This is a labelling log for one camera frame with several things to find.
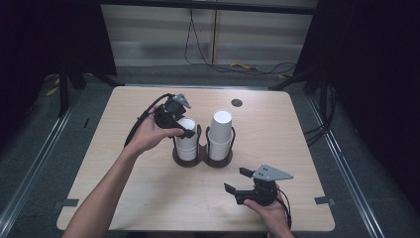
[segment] wire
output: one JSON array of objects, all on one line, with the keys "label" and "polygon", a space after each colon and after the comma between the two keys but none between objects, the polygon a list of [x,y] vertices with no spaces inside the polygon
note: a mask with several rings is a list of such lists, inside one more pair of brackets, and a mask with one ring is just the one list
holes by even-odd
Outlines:
[{"label": "wire", "polygon": [[278,201],[278,203],[281,204],[281,206],[284,208],[285,212],[286,212],[286,218],[287,218],[287,225],[289,227],[289,229],[291,228],[291,210],[290,210],[290,203],[288,201],[288,197],[287,195],[284,193],[284,191],[280,190],[279,188],[277,189],[279,190],[284,197],[286,198],[287,201],[287,206],[284,204],[284,201],[282,201],[281,199],[279,199],[278,197],[275,198],[276,201]]},{"label": "wire", "polygon": [[154,108],[154,106],[155,106],[155,105],[156,105],[159,101],[161,101],[163,98],[165,98],[165,97],[172,97],[172,96],[173,96],[173,94],[170,94],[170,93],[167,93],[167,94],[164,94],[164,95],[160,96],[158,99],[156,99],[156,100],[154,101],[154,103],[152,103],[152,104],[148,107],[148,109],[146,109],[146,111],[144,111],[144,112],[142,113],[142,115],[141,115],[140,117],[138,117],[138,118],[137,118],[136,123],[134,124],[133,128],[131,129],[131,131],[130,131],[129,135],[127,136],[126,143],[124,144],[124,147],[126,147],[126,146],[130,143],[130,141],[133,139],[133,136],[134,136],[134,134],[136,133],[137,129],[140,127],[140,125],[143,123],[143,121],[146,119],[146,117],[148,117],[148,116],[149,116],[150,111],[152,110],[152,108]]},{"label": "wire", "polygon": [[[281,62],[281,63],[278,63],[270,71],[259,71],[259,70],[257,70],[257,71],[246,71],[246,70],[234,70],[234,69],[226,68],[226,67],[215,65],[215,64],[210,64],[210,63],[207,62],[207,60],[204,58],[203,53],[201,52],[200,42],[198,41],[197,31],[195,30],[194,19],[192,17],[192,9],[189,9],[189,15],[190,15],[190,21],[189,21],[189,27],[188,27],[188,35],[187,35],[187,39],[186,39],[186,43],[185,43],[185,50],[184,50],[184,58],[189,64],[200,64],[200,65],[205,64],[208,67],[210,67],[211,69],[216,70],[218,72],[238,72],[238,73],[243,73],[243,74],[248,74],[248,75],[282,74],[282,73],[289,72],[296,67],[295,62]],[[191,27],[192,27],[193,32],[194,32],[195,42],[196,42],[197,47],[198,47],[198,52],[200,53],[200,56],[201,56],[202,60],[204,61],[204,63],[193,63],[193,62],[189,61],[187,56],[186,56],[186,53],[187,53],[187,50],[188,50],[189,37],[190,37],[190,33],[191,33]],[[285,65],[285,64],[291,64],[291,67],[289,67],[289,68],[287,68],[286,70],[283,70],[283,71],[275,71],[280,65]]]},{"label": "wire", "polygon": [[321,126],[304,133],[305,135],[307,135],[307,134],[315,132],[319,129],[322,129],[315,136],[312,136],[311,138],[306,140],[306,142],[308,143],[308,147],[311,147],[313,144],[315,144],[328,131],[328,129],[330,128],[331,123],[333,121],[333,116],[334,116],[335,108],[336,108],[336,104],[337,104],[337,93],[336,93],[336,91],[334,90],[334,88],[331,84],[330,84],[329,99],[330,99],[330,105],[331,105],[331,112],[330,112],[330,115],[329,115],[328,119]]}]

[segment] wooden table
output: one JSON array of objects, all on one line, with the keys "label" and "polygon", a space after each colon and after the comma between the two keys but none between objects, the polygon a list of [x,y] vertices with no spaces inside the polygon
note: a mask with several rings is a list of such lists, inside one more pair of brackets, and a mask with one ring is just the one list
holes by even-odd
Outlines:
[{"label": "wooden table", "polygon": [[[203,162],[184,168],[172,158],[173,144],[164,139],[142,154],[125,187],[110,229],[143,231],[265,231],[259,216],[224,189],[253,189],[253,180],[239,174],[239,167],[256,170],[267,164],[294,175],[277,183],[287,194],[292,230],[330,231],[335,222],[324,196],[290,97],[285,92],[242,89],[117,87],[86,153],[68,198],[85,199],[123,149],[137,117],[159,96],[184,93],[192,117],[203,131],[213,112],[227,109],[233,115],[236,140],[233,159],[215,169]],[[231,104],[243,101],[241,107]],[[200,145],[206,145],[204,133]],[[64,207],[57,221],[65,229],[77,207]]]}]

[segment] black stand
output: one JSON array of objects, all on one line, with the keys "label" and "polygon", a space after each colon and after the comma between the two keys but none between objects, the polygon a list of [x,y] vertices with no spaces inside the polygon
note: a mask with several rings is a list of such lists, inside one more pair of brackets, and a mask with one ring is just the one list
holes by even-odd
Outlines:
[{"label": "black stand", "polygon": [[327,120],[327,95],[328,95],[328,70],[326,66],[315,65],[309,67],[308,69],[293,75],[288,80],[271,86],[269,90],[280,91],[283,90],[286,86],[294,83],[305,81],[306,84],[304,87],[305,94],[314,94],[316,89],[320,87],[320,110],[323,120]]},{"label": "black stand", "polygon": [[67,77],[70,79],[74,88],[82,89],[86,86],[86,80],[83,77],[83,72],[89,72],[106,82],[108,85],[124,86],[124,83],[117,82],[103,73],[95,70],[86,63],[77,59],[63,58],[59,67],[59,99],[60,108],[58,117],[61,117],[68,108],[68,83]]}]

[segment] black curtain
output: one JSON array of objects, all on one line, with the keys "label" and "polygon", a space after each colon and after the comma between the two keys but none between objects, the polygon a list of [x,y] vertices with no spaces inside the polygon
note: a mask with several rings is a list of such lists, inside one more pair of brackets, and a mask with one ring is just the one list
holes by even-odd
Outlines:
[{"label": "black curtain", "polygon": [[0,1],[0,56],[2,147],[63,59],[117,73],[99,4]]}]

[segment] white wall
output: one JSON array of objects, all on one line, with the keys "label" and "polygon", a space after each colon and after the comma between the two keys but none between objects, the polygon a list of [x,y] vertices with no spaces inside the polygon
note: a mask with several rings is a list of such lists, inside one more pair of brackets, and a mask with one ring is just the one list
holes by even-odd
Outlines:
[{"label": "white wall", "polygon": [[[317,0],[220,1],[299,7],[317,4]],[[183,49],[190,22],[188,9],[102,5],[102,11],[117,65],[186,63]],[[312,19],[312,16],[275,13],[217,11],[215,14],[214,10],[193,10],[198,40],[202,49],[206,48],[204,57],[214,58],[215,63],[297,61]],[[192,59],[201,59],[194,49],[193,33],[189,41]]]}]

